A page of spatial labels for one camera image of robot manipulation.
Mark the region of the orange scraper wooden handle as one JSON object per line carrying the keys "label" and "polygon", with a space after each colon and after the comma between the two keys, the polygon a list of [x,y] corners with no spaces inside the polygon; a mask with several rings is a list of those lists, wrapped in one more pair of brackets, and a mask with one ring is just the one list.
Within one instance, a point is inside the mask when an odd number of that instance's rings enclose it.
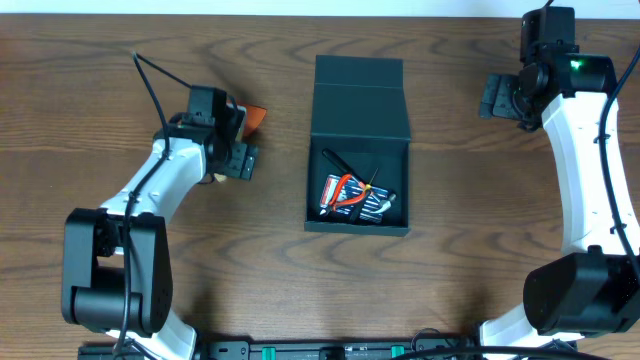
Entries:
{"label": "orange scraper wooden handle", "polygon": [[239,108],[244,111],[242,124],[231,142],[230,150],[227,152],[228,159],[213,172],[214,182],[224,182],[227,179],[249,181],[253,175],[259,150],[256,145],[249,144],[246,140],[256,134],[267,115],[267,110],[243,103],[239,104]]}

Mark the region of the black yellow screwdriver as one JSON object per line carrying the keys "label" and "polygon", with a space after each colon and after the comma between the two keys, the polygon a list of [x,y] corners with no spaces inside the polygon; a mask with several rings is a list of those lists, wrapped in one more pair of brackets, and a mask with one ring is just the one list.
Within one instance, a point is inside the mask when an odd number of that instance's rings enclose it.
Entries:
{"label": "black yellow screwdriver", "polygon": [[[352,210],[349,214],[349,222],[356,223],[360,218],[362,210],[364,209],[366,199],[370,195],[374,194],[372,182],[377,175],[377,170],[374,171],[372,178],[368,182],[365,182],[356,174],[355,170],[334,151],[325,148],[322,150],[322,155],[338,170],[343,172],[343,175],[338,180],[338,183],[336,184],[334,191],[330,197],[328,207],[332,212],[336,212],[339,208],[351,206]],[[356,185],[361,190],[361,192],[355,197],[347,198],[343,201],[340,201],[339,195],[344,186],[350,180],[356,182]]]}

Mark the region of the red black pliers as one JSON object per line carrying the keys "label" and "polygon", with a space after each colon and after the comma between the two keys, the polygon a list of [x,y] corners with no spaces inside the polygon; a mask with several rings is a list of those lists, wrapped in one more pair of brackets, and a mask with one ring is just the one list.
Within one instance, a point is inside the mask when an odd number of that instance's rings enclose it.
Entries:
{"label": "red black pliers", "polygon": [[357,180],[352,174],[329,175],[320,196],[319,213],[328,215],[341,208],[355,206],[368,198],[366,191],[372,192],[372,185]]}

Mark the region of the dark green box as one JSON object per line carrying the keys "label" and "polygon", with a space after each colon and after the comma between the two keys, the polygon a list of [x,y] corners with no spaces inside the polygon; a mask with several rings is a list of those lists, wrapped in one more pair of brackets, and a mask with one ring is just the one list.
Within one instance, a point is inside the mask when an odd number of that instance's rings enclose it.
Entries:
{"label": "dark green box", "polygon": [[[410,121],[400,59],[316,57],[306,185],[305,229],[403,237],[409,227]],[[328,148],[365,182],[396,194],[379,224],[319,215],[329,175],[342,176],[323,155]]]}

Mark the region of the blue drill bit case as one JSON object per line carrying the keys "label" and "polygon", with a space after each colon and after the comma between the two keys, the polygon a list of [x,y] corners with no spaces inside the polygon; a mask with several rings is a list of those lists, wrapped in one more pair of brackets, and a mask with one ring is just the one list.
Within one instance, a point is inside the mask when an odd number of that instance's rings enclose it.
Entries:
{"label": "blue drill bit case", "polygon": [[[374,194],[370,195],[366,199],[366,203],[364,204],[364,209],[362,210],[360,218],[358,220],[379,224],[382,221],[383,214],[385,212],[382,214],[371,214],[371,211],[375,211],[379,208],[379,201],[374,198],[374,195],[378,195],[381,199],[384,199],[392,191],[373,186],[373,192]],[[343,218],[349,221],[349,214],[351,210],[352,210],[352,207],[349,206],[346,208],[341,208],[337,212],[330,212],[328,215],[321,215],[320,213],[319,215],[322,217],[335,216],[337,218]]]}

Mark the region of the small steel claw hammer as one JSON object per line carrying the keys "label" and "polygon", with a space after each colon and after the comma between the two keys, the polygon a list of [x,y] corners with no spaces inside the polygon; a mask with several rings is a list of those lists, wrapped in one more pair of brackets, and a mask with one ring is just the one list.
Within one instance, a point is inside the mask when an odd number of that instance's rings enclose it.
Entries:
{"label": "small steel claw hammer", "polygon": [[396,194],[391,192],[384,199],[381,199],[378,195],[374,195],[374,198],[379,201],[379,208],[371,211],[371,214],[382,214],[391,208],[392,203],[396,200]]}

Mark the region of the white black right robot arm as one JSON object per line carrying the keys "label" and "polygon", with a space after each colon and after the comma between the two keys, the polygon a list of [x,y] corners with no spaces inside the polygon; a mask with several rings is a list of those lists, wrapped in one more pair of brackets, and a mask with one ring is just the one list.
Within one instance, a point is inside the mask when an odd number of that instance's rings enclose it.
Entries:
{"label": "white black right robot arm", "polygon": [[639,319],[639,222],[618,143],[625,77],[584,54],[575,12],[547,3],[521,20],[521,70],[488,78],[479,113],[549,138],[559,183],[561,257],[532,271],[522,302],[483,322],[485,359],[574,353],[585,338],[628,331]]}

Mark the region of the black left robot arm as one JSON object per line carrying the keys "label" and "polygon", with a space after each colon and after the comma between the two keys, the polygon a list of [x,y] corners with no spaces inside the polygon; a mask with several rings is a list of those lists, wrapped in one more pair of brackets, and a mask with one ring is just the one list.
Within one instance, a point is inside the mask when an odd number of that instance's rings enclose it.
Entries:
{"label": "black left robot arm", "polygon": [[195,359],[198,334],[172,308],[167,226],[192,187],[222,176],[249,180],[258,149],[245,143],[266,109],[225,91],[190,88],[186,111],[162,120],[131,180],[64,228],[61,313],[115,339],[121,359]]}

